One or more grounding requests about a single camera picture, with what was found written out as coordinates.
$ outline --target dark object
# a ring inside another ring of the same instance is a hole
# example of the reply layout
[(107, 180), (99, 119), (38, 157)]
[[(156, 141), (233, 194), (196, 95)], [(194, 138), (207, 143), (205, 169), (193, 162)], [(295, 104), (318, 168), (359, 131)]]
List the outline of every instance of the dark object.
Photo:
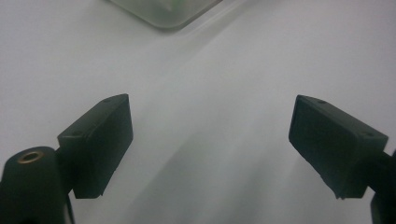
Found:
[(383, 152), (387, 136), (325, 101), (299, 95), (289, 140), (336, 198), (361, 198), (370, 187), (373, 222), (396, 222), (396, 154)]
[(0, 223), (75, 223), (68, 193), (103, 194), (133, 140), (127, 94), (103, 100), (63, 131), (60, 148), (33, 147), (11, 157), (0, 185)]

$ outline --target white table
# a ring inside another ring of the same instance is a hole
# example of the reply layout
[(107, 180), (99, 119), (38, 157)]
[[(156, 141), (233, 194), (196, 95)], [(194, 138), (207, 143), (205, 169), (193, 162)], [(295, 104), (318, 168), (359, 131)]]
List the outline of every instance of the white table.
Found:
[(396, 148), (396, 2), (223, 0), (177, 32), (105, 0), (0, 3), (0, 164), (130, 95), (134, 141), (77, 224), (371, 223), (291, 146), (297, 94)]

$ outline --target plastic container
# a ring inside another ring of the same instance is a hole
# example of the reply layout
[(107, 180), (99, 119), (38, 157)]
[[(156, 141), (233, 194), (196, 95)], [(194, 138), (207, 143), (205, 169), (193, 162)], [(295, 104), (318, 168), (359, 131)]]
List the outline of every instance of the plastic container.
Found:
[(111, 0), (159, 28), (177, 28), (196, 19), (221, 0)]

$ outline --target black plastic part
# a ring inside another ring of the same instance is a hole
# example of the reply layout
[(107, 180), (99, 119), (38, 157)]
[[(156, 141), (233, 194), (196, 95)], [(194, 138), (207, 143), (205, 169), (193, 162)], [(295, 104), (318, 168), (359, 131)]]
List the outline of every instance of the black plastic part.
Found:
[(33, 147), (11, 157), (0, 186), (0, 223), (74, 223), (55, 150)]
[(133, 140), (127, 94), (107, 98), (58, 136), (57, 150), (66, 191), (76, 198), (103, 194)]
[(297, 96), (289, 140), (337, 198), (361, 198), (367, 161), (382, 153), (388, 137), (329, 103)]

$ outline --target translucent container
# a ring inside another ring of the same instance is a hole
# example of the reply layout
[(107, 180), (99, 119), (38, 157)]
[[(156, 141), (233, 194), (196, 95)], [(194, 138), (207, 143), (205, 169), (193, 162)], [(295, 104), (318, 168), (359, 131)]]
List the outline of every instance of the translucent container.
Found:
[(221, 0), (111, 0), (160, 28), (177, 28), (199, 17)]

